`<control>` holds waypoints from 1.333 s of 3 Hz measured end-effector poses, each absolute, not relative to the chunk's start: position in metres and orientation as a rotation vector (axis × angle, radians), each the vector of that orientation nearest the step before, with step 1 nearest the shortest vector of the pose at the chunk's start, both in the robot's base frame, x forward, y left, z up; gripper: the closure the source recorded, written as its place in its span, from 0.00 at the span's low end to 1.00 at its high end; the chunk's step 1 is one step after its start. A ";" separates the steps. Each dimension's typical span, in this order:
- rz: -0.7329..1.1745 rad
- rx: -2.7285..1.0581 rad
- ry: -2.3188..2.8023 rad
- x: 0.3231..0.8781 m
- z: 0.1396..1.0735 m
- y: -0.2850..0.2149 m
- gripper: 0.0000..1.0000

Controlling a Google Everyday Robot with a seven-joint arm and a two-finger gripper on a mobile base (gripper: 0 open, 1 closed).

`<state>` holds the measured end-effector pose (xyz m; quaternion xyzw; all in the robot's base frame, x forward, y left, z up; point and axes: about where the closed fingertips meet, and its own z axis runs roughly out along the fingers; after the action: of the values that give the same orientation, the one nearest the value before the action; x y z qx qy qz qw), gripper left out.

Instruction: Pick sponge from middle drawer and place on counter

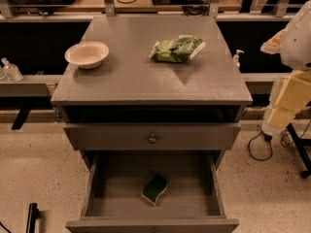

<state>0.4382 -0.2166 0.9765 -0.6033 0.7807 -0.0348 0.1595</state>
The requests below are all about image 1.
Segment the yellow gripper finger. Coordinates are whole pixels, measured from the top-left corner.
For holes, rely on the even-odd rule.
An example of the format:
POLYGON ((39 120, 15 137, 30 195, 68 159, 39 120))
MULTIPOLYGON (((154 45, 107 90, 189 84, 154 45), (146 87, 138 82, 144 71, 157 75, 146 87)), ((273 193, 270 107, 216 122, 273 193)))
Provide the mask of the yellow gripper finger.
POLYGON ((267 129, 285 129, 311 101, 311 73, 292 71, 272 86, 266 110, 267 129))
POLYGON ((267 54, 276 54, 281 52, 282 43, 285 35, 285 30, 282 29, 276 33, 272 38, 264 42, 260 50, 267 54))

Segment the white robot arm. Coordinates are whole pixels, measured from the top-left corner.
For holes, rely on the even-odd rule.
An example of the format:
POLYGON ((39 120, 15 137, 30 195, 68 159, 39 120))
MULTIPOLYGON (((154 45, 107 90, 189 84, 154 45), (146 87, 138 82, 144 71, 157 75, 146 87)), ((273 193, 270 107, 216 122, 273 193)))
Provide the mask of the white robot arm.
POLYGON ((272 86, 261 130, 269 135, 282 132, 311 101, 311 1, 307 1, 284 29, 260 47, 279 53, 292 72, 272 86))

